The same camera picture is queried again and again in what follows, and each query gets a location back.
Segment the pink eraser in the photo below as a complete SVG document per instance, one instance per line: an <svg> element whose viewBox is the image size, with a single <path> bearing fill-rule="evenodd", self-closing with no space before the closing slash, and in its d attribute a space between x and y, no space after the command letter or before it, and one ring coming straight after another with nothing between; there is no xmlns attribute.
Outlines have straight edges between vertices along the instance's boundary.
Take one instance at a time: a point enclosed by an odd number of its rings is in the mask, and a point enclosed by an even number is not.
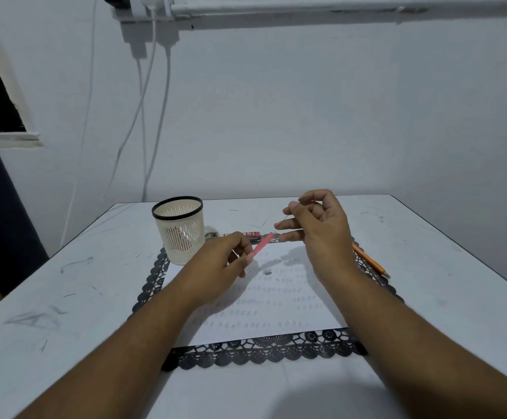
<svg viewBox="0 0 507 419"><path fill-rule="evenodd" d="M269 232L264 239L262 239L259 244L255 247L255 249L252 251L252 257L254 257L257 253L259 253L261 250L263 250L263 247L266 246L269 241L272 240L274 234L272 232Z"/></svg>

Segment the black rim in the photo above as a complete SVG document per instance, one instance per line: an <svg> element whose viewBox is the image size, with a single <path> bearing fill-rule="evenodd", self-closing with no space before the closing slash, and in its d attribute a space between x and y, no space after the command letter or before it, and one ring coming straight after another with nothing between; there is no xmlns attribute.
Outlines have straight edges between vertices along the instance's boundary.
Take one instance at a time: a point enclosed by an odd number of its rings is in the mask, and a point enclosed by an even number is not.
<svg viewBox="0 0 507 419"><path fill-rule="evenodd" d="M155 210L159 206L161 206L163 204L166 204L166 203L173 202L173 201L177 201L177 200L194 200L194 201L199 201L199 207L197 209L189 212L189 213L180 214L178 216L160 216L159 214L155 213ZM199 213L202 209L203 209L203 200L201 200L201 198L183 196L183 197L172 197L172 198L168 198L166 200L163 200L160 203L155 204L152 207L151 212L152 212L152 216L155 219L159 219L160 221L179 221L181 219L186 219L187 217L193 216L195 213Z"/></svg>

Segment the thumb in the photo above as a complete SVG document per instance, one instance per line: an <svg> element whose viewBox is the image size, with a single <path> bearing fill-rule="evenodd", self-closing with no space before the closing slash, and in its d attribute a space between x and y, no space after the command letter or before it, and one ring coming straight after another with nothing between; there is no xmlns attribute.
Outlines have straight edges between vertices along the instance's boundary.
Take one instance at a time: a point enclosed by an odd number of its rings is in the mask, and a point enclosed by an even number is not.
<svg viewBox="0 0 507 419"><path fill-rule="evenodd" d="M250 256L240 256L238 259L234 260L227 267L224 268L224 273L232 278L236 278L240 275L246 266L248 266L252 262L253 258Z"/></svg>
<svg viewBox="0 0 507 419"><path fill-rule="evenodd" d="M312 212L296 201L291 201L289 203L289 209L292 215L298 220L305 233L309 233L313 230L314 226L319 223L319 220L314 217Z"/></svg>

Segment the black lace placemat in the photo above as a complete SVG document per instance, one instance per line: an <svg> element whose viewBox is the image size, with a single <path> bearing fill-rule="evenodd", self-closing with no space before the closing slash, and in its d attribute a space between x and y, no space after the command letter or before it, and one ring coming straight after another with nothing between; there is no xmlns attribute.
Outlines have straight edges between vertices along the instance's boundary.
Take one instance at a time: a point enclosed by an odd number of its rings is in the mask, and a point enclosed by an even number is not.
<svg viewBox="0 0 507 419"><path fill-rule="evenodd" d="M358 267L376 284L386 288L402 302L387 278L384 278L370 266L356 252L355 260ZM170 261L164 248L160 250L147 283L143 285L143 292L138 296L138 302L133 306L133 312L138 311L151 297L163 287L164 276ZM349 356L355 353L361 356L367 354L364 346L346 328L288 333L271 337L248 338L247 340L225 341L216 344L177 347L171 350L163 365L163 370L169 372L181 367L191 369L198 365L210 367L212 365L226 366L229 363L243 365L249 361L261 364L266 360L278 362L282 359L297 360L300 357L314 359L317 356L330 358L335 354Z"/></svg>

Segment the hand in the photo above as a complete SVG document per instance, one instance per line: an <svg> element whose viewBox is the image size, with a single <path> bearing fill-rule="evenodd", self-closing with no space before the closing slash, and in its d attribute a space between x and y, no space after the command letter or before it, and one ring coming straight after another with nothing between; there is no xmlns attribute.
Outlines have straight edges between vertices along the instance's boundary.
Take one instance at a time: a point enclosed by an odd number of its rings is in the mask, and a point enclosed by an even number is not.
<svg viewBox="0 0 507 419"><path fill-rule="evenodd" d="M180 285L183 294L189 296L197 308L220 296L237 276L245 276L244 269L253 259L248 256L251 252L250 241L240 232L211 239L195 253L173 282Z"/></svg>
<svg viewBox="0 0 507 419"><path fill-rule="evenodd" d="M333 193L327 189L308 191L298 201L283 209L294 218L275 224L277 230L298 231L282 234L279 241L304 241L314 272L323 284L337 272L358 270L347 215Z"/></svg>

